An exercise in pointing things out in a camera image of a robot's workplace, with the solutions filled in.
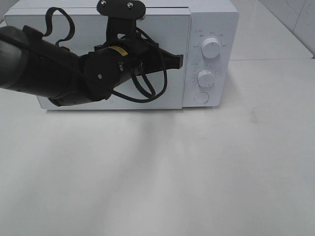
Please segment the microwave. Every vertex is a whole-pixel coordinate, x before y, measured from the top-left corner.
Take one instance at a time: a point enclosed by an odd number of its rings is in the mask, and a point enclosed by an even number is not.
[[[142,0],[145,17],[137,26],[159,46],[175,55],[183,55],[180,69],[167,71],[165,93],[149,103],[134,103],[112,95],[108,100],[73,106],[56,106],[38,96],[43,109],[181,109],[210,107],[220,103],[226,71],[237,28],[239,13],[229,0]],[[60,7],[75,23],[75,35],[62,46],[77,55],[93,51],[106,40],[107,17],[96,10],[96,0],[20,0],[4,16],[8,26],[22,29],[28,25],[45,32],[45,13]],[[46,38],[54,43],[69,31],[65,18],[56,13],[54,31]],[[148,75],[156,90],[163,87],[163,72]],[[141,98],[131,80],[117,91]]]

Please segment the timer knob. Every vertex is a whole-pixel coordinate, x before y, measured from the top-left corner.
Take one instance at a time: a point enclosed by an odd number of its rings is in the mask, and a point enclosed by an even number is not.
[[[215,77],[215,73],[212,70],[202,70],[197,75],[198,84],[203,88],[210,87],[214,84]]]
[[[206,58],[215,58],[220,54],[221,44],[218,39],[212,37],[205,39],[201,44],[201,51]]]

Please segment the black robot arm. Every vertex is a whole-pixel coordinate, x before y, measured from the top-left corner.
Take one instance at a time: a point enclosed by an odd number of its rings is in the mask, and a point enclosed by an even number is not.
[[[23,30],[0,28],[0,88],[47,97],[56,106],[71,106],[108,99],[112,94],[123,99],[146,103],[164,94],[167,70],[180,69],[183,55],[173,55],[159,47],[136,21],[144,17],[145,5],[137,0],[100,0],[97,10],[108,16],[106,42],[95,46],[94,52],[81,57],[62,41],[74,36],[75,25],[61,9],[52,7],[46,13],[45,34],[24,26]],[[70,31],[55,45],[45,40],[52,32],[52,16],[60,11],[69,21]],[[156,93],[147,74],[163,71],[164,86]],[[149,91],[144,89],[142,76]],[[136,99],[114,90],[132,79],[146,99]]]

